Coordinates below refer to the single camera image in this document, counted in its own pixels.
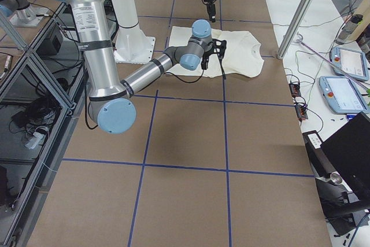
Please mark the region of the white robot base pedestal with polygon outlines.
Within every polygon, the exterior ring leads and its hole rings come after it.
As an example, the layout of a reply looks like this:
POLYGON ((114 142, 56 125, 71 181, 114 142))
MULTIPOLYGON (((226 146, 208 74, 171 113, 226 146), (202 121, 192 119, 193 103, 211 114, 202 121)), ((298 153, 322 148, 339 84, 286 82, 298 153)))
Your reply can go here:
POLYGON ((152 59, 155 37, 139 26, 134 0, 111 0, 118 22, 114 57, 116 62, 146 64, 152 59))

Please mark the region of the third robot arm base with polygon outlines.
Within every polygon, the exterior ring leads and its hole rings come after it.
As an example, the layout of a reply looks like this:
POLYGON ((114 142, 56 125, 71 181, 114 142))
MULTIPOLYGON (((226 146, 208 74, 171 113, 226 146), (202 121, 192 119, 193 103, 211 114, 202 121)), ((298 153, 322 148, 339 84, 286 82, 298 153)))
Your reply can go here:
POLYGON ((28 0, 1 0, 1 12, 15 27, 36 28, 50 16, 48 8, 34 7, 28 0))

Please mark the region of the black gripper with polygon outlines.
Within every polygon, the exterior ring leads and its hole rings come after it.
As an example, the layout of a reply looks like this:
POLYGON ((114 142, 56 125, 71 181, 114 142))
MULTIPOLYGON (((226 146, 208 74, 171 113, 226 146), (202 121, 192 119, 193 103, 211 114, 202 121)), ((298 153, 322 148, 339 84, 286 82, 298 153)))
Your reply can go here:
POLYGON ((203 0, 203 1, 206 4, 209 20, 214 23, 216 21, 216 7, 214 5, 214 2, 216 0, 203 0))
POLYGON ((210 45, 202 56, 201 68, 208 69, 209 57, 214 54, 214 46, 210 45))

